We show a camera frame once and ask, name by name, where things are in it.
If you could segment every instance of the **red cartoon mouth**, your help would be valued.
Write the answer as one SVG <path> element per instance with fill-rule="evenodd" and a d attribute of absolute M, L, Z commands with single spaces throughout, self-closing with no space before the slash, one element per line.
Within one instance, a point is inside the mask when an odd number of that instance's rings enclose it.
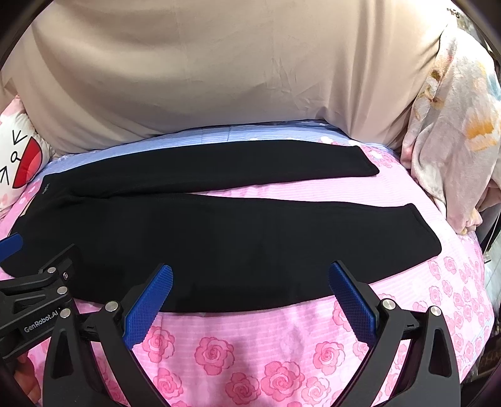
<path fill-rule="evenodd" d="M 21 188 L 32 180 L 42 165 L 42 149 L 37 141 L 31 137 L 19 163 L 12 188 Z"/>

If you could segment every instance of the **black pants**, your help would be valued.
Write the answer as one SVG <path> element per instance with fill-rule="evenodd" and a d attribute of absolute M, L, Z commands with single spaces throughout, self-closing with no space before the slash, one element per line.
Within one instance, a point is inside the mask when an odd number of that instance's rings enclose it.
<path fill-rule="evenodd" d="M 160 262 L 174 271 L 163 311 L 249 311 L 325 297 L 334 260 L 358 280 L 374 282 L 440 253 L 414 205 L 180 192 L 376 173 L 358 148 L 290 140 L 103 160 L 44 178 L 14 227 L 25 246 L 2 267 L 13 276 L 33 274 L 75 243 L 86 272 L 69 287 L 88 301 L 120 300 Z"/>

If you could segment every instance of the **blue gripper pad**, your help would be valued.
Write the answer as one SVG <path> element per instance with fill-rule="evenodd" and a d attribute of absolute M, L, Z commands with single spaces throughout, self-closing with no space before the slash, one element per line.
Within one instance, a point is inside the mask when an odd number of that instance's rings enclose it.
<path fill-rule="evenodd" d="M 23 238 L 19 233 L 9 236 L 0 241 L 0 262 L 4 261 L 7 257 L 12 256 L 15 252 L 21 250 L 23 247 Z"/>
<path fill-rule="evenodd" d="M 129 349 L 141 343 L 172 289 L 172 269 L 163 265 L 125 316 L 123 339 Z"/>
<path fill-rule="evenodd" d="M 337 262 L 332 263 L 329 268 L 329 285 L 357 339 L 367 343 L 369 347 L 375 345 L 377 341 L 376 316 Z"/>

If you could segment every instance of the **cartoon pillow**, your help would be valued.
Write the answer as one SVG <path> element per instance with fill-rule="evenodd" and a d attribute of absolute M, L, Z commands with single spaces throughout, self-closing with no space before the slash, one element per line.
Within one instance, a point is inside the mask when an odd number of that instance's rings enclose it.
<path fill-rule="evenodd" d="M 0 219 L 53 155 L 16 96 L 0 115 Z"/>

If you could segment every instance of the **floral blanket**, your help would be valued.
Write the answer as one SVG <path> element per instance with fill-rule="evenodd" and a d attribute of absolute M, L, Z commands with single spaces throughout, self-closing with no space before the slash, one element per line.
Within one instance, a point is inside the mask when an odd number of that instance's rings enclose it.
<path fill-rule="evenodd" d="M 317 141 L 336 142 L 327 136 L 327 131 L 325 134 Z M 342 143 L 356 142 L 346 139 Z M 424 311 L 431 305 L 439 306 L 453 339 L 460 376 L 464 378 L 480 355 L 494 321 L 483 288 L 484 267 L 475 235 L 455 234 L 391 154 L 367 145 L 361 148 L 379 167 L 377 176 L 251 186 L 208 194 L 242 199 L 349 201 L 376 206 L 414 203 L 440 239 L 442 253 L 371 286 L 380 298 L 394 298 L 404 309 Z M 40 182 L 31 184 L 15 204 L 3 221 L 0 238 L 38 191 Z M 94 304 L 78 305 L 81 312 L 99 309 Z M 29 353 L 40 381 L 47 349 L 46 341 Z M 94 349 L 111 395 L 126 404 L 102 348 L 94 344 Z M 377 402 L 390 396 L 407 349 L 408 343 L 403 341 L 377 394 Z M 368 347 L 356 340 L 332 296 L 260 312 L 159 313 L 143 343 L 133 351 L 173 407 L 330 407 Z"/>
<path fill-rule="evenodd" d="M 414 101 L 402 164 L 457 233 L 501 202 L 501 89 L 488 52 L 455 24 Z"/>

